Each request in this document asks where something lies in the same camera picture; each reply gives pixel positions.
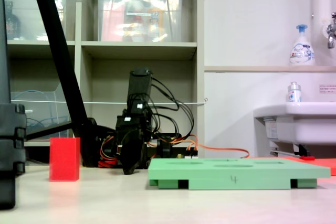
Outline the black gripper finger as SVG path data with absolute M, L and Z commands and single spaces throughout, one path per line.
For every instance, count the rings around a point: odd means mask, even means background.
M 142 162 L 144 140 L 141 131 L 126 133 L 121 144 L 120 162 L 122 169 L 125 175 L 131 175 Z
M 144 149 L 143 149 L 143 167 L 148 167 L 148 143 L 151 141 L 152 133 L 149 130 L 144 131 Z

